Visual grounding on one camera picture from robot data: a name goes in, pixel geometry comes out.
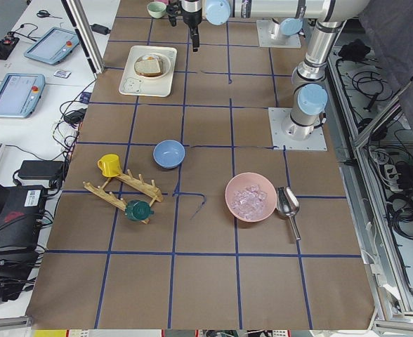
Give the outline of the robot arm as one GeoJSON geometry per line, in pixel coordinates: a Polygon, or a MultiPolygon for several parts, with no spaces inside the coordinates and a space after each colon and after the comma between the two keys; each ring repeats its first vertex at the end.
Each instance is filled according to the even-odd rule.
{"type": "Polygon", "coordinates": [[[230,72],[242,76],[257,73],[256,53],[260,44],[249,24],[263,23],[268,38],[268,59],[283,56],[283,67],[292,66],[291,80],[296,88],[320,84],[326,62],[345,22],[362,12],[367,1],[170,1],[166,8],[169,22],[182,18],[188,26],[193,51],[200,46],[202,20],[226,25],[228,39],[237,42],[234,51],[243,52],[243,63],[230,63],[230,72]]]}

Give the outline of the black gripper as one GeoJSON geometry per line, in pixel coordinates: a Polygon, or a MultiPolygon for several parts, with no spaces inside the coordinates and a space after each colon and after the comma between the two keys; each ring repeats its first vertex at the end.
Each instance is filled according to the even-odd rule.
{"type": "Polygon", "coordinates": [[[173,0],[166,6],[166,14],[172,27],[177,25],[177,17],[181,16],[183,22],[190,28],[190,38],[192,40],[192,51],[199,50],[199,30],[198,25],[202,21],[202,0],[173,0]]]}

